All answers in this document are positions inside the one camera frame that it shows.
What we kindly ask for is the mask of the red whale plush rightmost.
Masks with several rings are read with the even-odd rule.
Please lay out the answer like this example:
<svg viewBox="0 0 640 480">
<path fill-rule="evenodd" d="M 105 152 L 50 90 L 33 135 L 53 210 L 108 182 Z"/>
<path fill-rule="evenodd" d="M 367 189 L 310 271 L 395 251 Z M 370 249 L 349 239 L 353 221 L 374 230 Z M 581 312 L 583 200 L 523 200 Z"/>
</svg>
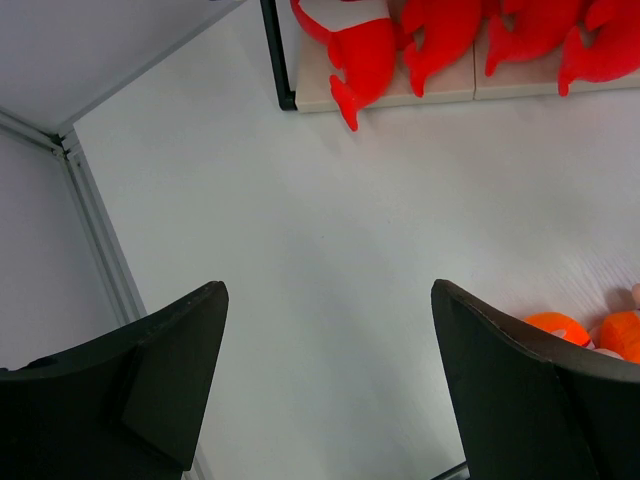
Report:
<svg viewBox="0 0 640 480">
<path fill-rule="evenodd" d="M 583 44 L 580 28 L 574 26 L 562 48 L 557 77 L 562 97 L 569 94 L 575 80 L 604 83 L 639 69 L 638 1 L 592 1 L 584 27 L 595 34 L 589 46 Z"/>
</svg>

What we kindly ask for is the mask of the beige three-tier shelf black frame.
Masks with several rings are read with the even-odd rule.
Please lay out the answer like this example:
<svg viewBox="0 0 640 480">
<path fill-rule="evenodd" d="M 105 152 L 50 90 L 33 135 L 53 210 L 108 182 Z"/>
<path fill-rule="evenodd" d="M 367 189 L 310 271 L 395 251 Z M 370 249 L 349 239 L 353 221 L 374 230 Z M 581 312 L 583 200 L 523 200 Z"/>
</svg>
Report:
<svg viewBox="0 0 640 480">
<path fill-rule="evenodd" d="M 283 110 L 369 107 L 635 88 L 635 1 L 293 1 L 301 28 L 291 84 L 277 7 L 261 3 Z"/>
</svg>

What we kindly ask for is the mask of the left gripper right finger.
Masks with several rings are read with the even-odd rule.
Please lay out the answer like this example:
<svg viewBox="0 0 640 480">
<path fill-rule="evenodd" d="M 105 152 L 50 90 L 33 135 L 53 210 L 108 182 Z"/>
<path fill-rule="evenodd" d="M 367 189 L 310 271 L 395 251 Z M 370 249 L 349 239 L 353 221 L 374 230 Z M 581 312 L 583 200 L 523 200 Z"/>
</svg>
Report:
<svg viewBox="0 0 640 480">
<path fill-rule="evenodd" d="M 636 479 L 639 367 L 571 344 L 448 280 L 434 327 L 473 479 Z"/>
</svg>

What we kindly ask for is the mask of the red whale plush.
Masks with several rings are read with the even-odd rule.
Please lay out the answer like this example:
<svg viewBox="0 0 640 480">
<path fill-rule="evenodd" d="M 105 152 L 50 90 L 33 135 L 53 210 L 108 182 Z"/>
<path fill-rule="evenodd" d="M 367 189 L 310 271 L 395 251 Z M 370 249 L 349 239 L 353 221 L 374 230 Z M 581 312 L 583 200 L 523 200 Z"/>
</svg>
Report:
<svg viewBox="0 0 640 480">
<path fill-rule="evenodd" d="M 502 12 L 488 22 L 485 75 L 503 63 L 527 62 L 561 45 L 586 9 L 581 0 L 503 1 Z"/>
<path fill-rule="evenodd" d="M 592 1 L 584 27 L 595 34 L 589 46 L 583 44 L 580 28 L 574 26 L 562 48 L 557 77 L 562 97 L 569 94 L 575 80 L 604 83 L 639 69 L 638 1 Z"/>
<path fill-rule="evenodd" d="M 300 27 L 324 45 L 333 67 L 331 95 L 347 126 L 375 103 L 392 82 L 396 64 L 394 22 L 385 1 L 292 1 Z"/>
<path fill-rule="evenodd" d="M 409 81 L 417 97 L 424 95 L 429 77 L 455 63 L 472 46 L 483 18 L 480 0 L 411 0 L 401 13 L 401 26 L 412 35 L 422 29 L 422 45 L 415 41 L 403 51 Z"/>
</svg>

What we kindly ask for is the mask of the red whale plush leftmost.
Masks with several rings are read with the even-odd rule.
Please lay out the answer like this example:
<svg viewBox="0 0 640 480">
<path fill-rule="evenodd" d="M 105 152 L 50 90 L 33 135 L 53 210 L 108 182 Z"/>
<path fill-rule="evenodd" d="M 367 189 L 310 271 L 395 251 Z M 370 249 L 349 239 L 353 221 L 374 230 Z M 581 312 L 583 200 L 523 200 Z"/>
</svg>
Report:
<svg viewBox="0 0 640 480">
<path fill-rule="evenodd" d="M 396 64 L 394 22 L 385 1 L 292 1 L 300 27 L 324 45 L 333 67 L 331 95 L 347 126 L 375 103 L 392 82 Z"/>
</svg>

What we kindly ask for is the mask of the boy doll black hair back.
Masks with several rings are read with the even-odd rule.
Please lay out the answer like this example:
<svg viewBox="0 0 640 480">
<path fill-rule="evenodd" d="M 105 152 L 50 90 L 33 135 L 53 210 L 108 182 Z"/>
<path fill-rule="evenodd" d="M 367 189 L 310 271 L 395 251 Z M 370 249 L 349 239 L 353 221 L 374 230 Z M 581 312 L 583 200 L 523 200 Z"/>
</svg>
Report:
<svg viewBox="0 0 640 480">
<path fill-rule="evenodd" d="M 631 289 L 633 310 L 607 316 L 599 329 L 596 351 L 630 363 L 639 363 L 639 284 Z"/>
</svg>

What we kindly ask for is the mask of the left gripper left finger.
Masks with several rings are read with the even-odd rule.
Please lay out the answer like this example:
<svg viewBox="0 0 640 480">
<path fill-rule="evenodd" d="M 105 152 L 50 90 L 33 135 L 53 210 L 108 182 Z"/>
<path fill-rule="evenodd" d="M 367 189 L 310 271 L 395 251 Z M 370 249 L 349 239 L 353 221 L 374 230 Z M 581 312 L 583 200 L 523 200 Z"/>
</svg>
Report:
<svg viewBox="0 0 640 480">
<path fill-rule="evenodd" d="M 5 479 L 179 479 L 194 463 L 229 295 L 209 282 L 1 372 Z"/>
</svg>

